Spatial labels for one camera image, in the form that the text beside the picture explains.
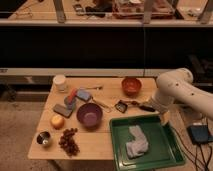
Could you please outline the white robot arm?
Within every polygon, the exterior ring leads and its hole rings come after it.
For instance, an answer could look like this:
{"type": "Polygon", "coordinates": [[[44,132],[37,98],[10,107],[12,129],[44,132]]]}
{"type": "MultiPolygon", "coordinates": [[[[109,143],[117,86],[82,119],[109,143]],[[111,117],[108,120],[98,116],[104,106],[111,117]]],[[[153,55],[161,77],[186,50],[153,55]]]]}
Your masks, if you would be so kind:
{"type": "Polygon", "coordinates": [[[169,108],[175,100],[187,104],[213,121],[213,94],[192,85],[193,74],[187,68],[178,68],[160,74],[157,89],[148,103],[160,114],[161,124],[169,122],[169,108]]]}

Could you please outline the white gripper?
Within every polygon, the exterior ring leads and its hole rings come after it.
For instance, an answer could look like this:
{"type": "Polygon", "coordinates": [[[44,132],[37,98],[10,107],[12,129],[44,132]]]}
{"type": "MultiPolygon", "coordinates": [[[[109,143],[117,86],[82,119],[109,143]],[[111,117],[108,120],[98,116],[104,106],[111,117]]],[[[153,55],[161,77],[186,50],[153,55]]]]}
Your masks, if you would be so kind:
{"type": "Polygon", "coordinates": [[[158,111],[162,125],[166,125],[170,119],[170,113],[167,112],[171,105],[171,99],[158,94],[153,94],[149,99],[149,104],[158,111]]]}

